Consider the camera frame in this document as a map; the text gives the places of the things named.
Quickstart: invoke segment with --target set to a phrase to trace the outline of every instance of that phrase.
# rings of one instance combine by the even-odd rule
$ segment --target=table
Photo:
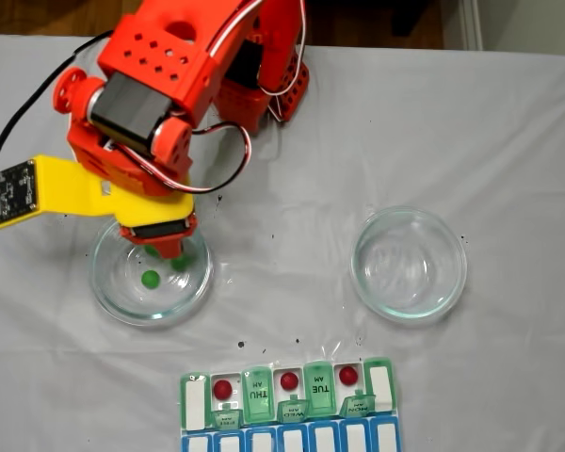
[[[80,42],[0,37],[0,130]],[[0,451],[179,450],[185,372],[373,355],[395,362],[405,450],[565,451],[565,57],[305,59],[297,116],[268,122],[247,171],[198,199],[216,278],[186,323],[147,331],[101,311],[87,253],[103,218],[0,232]],[[45,95],[0,169],[67,156],[66,126]],[[234,160],[222,143],[194,140],[196,181]],[[376,317],[350,286],[354,236],[394,204],[445,218],[467,251],[461,301],[430,328]]]

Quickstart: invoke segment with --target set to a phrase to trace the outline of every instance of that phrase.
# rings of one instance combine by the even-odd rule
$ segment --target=pill organizer
[[[386,358],[192,372],[180,380],[182,452],[401,452]]]

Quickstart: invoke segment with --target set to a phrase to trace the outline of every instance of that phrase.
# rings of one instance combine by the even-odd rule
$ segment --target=glass bowl
[[[162,259],[155,249],[120,236],[116,221],[98,233],[91,252],[89,279],[105,310],[122,322],[169,325],[202,300],[213,262],[199,230],[183,239],[178,259]]]
[[[466,275],[460,240],[440,218],[411,207],[390,207],[369,218],[351,257],[359,297],[377,314],[403,324],[447,314]]]

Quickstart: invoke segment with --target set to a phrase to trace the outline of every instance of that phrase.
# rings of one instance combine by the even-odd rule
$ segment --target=black cable
[[[50,86],[50,84],[53,83],[57,79],[57,77],[63,71],[65,71],[65,69],[67,69],[67,66],[69,66],[75,61],[75,57],[77,57],[77,55],[80,52],[83,52],[92,44],[98,42],[99,40],[111,36],[112,33],[113,30],[108,30],[104,33],[101,33],[98,36],[95,36],[88,42],[83,43],[73,51],[73,54],[69,58],[63,61],[50,75],[48,75],[46,80],[44,80],[41,83],[38,89],[36,89],[34,93],[29,97],[29,99],[27,99],[27,101],[25,101],[25,103],[21,105],[21,107],[17,110],[17,112],[14,115],[12,115],[12,118],[10,118],[7,125],[0,133],[0,151],[2,151],[2,147],[4,146],[4,143],[7,141],[7,138],[10,135],[10,132],[12,132],[12,129],[14,129],[15,125],[17,125],[17,122],[19,122],[19,120],[27,112],[29,107],[31,107],[40,98],[40,96],[46,91],[46,89]]]

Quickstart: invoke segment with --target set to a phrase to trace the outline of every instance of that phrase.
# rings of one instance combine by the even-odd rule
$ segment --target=wooden floor
[[[0,34],[92,36],[113,28],[123,13],[135,11],[140,3],[141,0],[0,0]],[[308,43],[444,48],[439,0],[431,2],[407,38],[392,35],[392,11],[378,6],[381,3],[308,3]]]

